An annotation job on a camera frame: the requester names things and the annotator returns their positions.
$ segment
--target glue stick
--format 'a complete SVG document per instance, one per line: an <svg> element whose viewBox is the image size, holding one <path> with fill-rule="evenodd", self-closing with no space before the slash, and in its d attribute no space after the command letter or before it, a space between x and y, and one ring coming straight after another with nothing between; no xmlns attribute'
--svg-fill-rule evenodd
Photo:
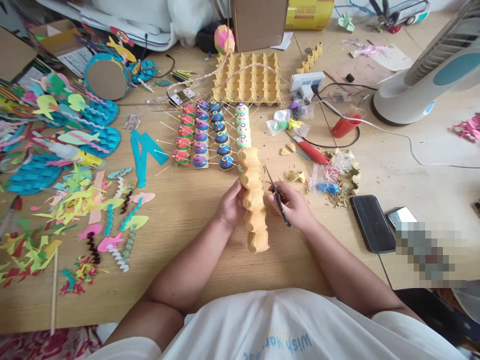
<svg viewBox="0 0 480 360"><path fill-rule="evenodd" d="M52 153L55 153L62 159L94 169L103 169L105 167L104 160L91 153L80 150L78 147L61 144L59 142L46 142L45 145Z"/></svg>

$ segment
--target hand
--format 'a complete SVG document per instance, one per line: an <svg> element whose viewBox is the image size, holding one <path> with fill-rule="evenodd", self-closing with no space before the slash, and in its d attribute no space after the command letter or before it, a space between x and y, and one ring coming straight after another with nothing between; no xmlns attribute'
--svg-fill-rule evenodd
<svg viewBox="0 0 480 360"><path fill-rule="evenodd" d="M214 219L225 223L233 230L245 218L247 209L242 204L245 188L240 183L240 178L223 194L216 208Z"/></svg>
<svg viewBox="0 0 480 360"><path fill-rule="evenodd" d="M283 209L290 224L304 233L305 230L316 221L304 196L286 182L276 181L275 186L278 193L283 197ZM273 185L270 185L268 190L273 191L273 189ZM269 195L268 201L270 201L270 204L276 212L282 216L279 204L277 203L277 197L275 195Z"/></svg>

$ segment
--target cardboard circle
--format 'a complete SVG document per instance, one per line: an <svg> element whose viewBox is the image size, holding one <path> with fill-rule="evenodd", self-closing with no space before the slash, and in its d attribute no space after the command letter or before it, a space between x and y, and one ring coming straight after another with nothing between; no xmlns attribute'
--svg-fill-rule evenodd
<svg viewBox="0 0 480 360"><path fill-rule="evenodd" d="M90 65L85 77L91 92L99 98L118 100L125 96L130 85L125 71L127 69L120 62L99 59Z"/></svg>

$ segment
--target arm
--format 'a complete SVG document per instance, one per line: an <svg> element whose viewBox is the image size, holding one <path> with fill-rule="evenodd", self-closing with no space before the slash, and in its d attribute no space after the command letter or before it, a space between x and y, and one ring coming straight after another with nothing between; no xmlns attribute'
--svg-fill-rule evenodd
<svg viewBox="0 0 480 360"><path fill-rule="evenodd" d="M200 234L153 279L104 345L146 337L162 351L184 326L184 315L197 302L234 228L245 217L240 179L227 190Z"/></svg>
<svg viewBox="0 0 480 360"><path fill-rule="evenodd" d="M303 195L285 182L276 182L275 185L286 200L283 208L288 219L306 237L338 300L370 318L382 311L395 311L422 321L385 282L314 218ZM279 212L273 195L268 199Z"/></svg>

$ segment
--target electric fan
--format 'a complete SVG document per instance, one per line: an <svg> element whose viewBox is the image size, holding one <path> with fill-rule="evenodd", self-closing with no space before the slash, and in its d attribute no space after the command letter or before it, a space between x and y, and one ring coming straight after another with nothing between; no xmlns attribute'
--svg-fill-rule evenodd
<svg viewBox="0 0 480 360"><path fill-rule="evenodd" d="M469 0L428 45L408 71L386 80L371 109L391 126L427 115L447 91L480 83L480 0Z"/></svg>

